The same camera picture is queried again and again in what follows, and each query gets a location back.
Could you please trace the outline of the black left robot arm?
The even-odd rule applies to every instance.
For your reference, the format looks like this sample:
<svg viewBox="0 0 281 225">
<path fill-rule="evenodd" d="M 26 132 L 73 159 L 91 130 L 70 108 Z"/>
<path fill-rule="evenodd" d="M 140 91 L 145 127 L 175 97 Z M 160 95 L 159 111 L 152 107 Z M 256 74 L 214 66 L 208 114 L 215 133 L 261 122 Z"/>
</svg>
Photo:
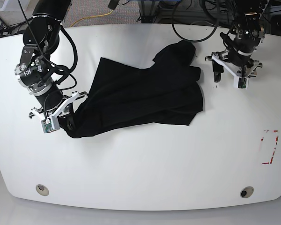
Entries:
<svg viewBox="0 0 281 225">
<path fill-rule="evenodd" d="M 265 38 L 265 31 L 259 19 L 265 12 L 267 0 L 226 0 L 226 9 L 232 15 L 227 33 L 220 33 L 225 50 L 213 52 L 205 59 L 212 62 L 214 82 L 221 80 L 224 70 L 234 77 L 234 87 L 247 89 L 249 79 L 256 77 L 257 68 L 263 64 L 253 60 L 251 55 Z"/>
</svg>

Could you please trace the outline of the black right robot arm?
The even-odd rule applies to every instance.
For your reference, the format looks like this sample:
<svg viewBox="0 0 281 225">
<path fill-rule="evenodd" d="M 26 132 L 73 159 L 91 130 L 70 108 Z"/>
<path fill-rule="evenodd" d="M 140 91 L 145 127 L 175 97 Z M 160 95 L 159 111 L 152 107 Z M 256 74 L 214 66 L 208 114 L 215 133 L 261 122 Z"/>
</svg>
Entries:
<svg viewBox="0 0 281 225">
<path fill-rule="evenodd" d="M 64 95 L 61 85 L 78 63 L 77 48 L 65 31 L 62 23 L 71 6 L 70 0 L 40 0 L 32 14 L 32 20 L 23 35 L 24 47 L 21 59 L 15 68 L 15 76 L 21 86 L 33 95 L 41 108 L 32 108 L 29 117 L 40 119 L 44 133 L 60 128 L 74 130 L 74 101 L 87 97 L 86 92 L 74 91 Z M 57 65 L 50 60 L 59 45 L 59 33 L 62 32 L 73 49 L 74 61 L 71 67 Z"/>
</svg>

